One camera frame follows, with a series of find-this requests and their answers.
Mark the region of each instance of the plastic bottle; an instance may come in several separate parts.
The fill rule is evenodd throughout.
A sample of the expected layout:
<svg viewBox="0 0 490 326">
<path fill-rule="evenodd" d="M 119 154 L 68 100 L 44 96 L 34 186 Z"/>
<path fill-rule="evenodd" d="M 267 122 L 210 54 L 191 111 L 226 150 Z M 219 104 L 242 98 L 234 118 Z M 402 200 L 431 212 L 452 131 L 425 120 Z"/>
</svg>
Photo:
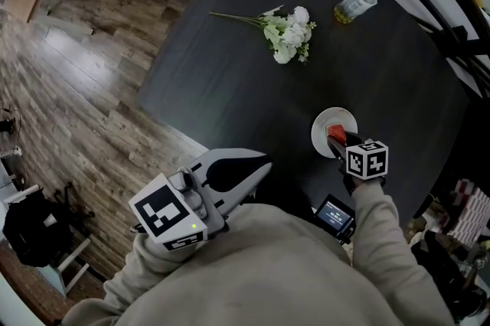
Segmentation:
<svg viewBox="0 0 490 326">
<path fill-rule="evenodd" d="M 335 6 L 334 16 L 342 24 L 347 24 L 376 4 L 377 0 L 344 0 Z"/>
</svg>

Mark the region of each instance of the digital display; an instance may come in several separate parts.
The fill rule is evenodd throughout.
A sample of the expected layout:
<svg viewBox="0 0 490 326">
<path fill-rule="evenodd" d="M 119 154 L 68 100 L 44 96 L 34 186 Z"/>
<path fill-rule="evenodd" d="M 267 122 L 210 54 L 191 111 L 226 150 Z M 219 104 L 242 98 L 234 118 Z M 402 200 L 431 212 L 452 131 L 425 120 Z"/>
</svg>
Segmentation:
<svg viewBox="0 0 490 326">
<path fill-rule="evenodd" d="M 336 231 L 340 231 L 342 227 L 351 219 L 344 211 L 336 207 L 330 201 L 320 210 L 318 214 L 323 221 L 332 226 Z"/>
</svg>

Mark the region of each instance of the black and white marker cube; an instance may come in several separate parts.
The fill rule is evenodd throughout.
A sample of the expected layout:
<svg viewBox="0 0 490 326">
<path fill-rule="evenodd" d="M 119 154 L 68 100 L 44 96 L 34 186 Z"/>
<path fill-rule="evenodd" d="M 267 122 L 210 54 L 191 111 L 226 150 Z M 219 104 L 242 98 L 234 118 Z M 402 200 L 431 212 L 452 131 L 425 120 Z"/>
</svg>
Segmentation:
<svg viewBox="0 0 490 326">
<path fill-rule="evenodd" d="M 169 251 L 207 239 L 206 224 L 163 174 L 131 198 L 129 206 L 153 241 Z"/>
<path fill-rule="evenodd" d="M 365 181 L 388 173 L 388 147 L 369 142 L 345 149 L 346 171 Z"/>
</svg>

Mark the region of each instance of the black table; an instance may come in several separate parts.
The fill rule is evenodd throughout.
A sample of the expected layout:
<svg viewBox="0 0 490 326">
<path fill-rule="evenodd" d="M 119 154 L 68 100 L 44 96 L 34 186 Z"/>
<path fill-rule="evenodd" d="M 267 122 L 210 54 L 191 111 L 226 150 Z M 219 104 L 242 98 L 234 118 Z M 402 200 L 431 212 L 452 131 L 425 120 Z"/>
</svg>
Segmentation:
<svg viewBox="0 0 490 326">
<path fill-rule="evenodd" d="M 315 117 L 350 110 L 359 132 L 390 147 L 385 190 L 405 224 L 427 196 L 456 138 L 466 95 L 430 38 L 394 1 L 379 0 L 349 25 L 340 0 L 192 0 L 158 53 L 142 107 L 208 148 L 272 155 L 318 206 L 328 193 L 352 205 L 339 163 L 312 146 Z M 258 15 L 286 4 L 316 21 L 310 61 L 279 65 L 263 34 L 208 14 Z"/>
</svg>

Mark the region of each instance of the white plate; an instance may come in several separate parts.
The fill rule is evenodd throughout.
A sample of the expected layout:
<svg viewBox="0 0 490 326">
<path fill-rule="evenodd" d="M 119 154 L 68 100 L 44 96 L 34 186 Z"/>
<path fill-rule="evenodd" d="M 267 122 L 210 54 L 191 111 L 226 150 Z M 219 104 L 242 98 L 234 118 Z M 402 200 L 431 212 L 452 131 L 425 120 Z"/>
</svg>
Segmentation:
<svg viewBox="0 0 490 326">
<path fill-rule="evenodd" d="M 330 107 L 316 117 L 312 126 L 312 142 L 316 151 L 326 158 L 335 158 L 327 143 L 327 126 L 342 125 L 348 132 L 358 132 L 354 116 L 341 107 Z"/>
</svg>

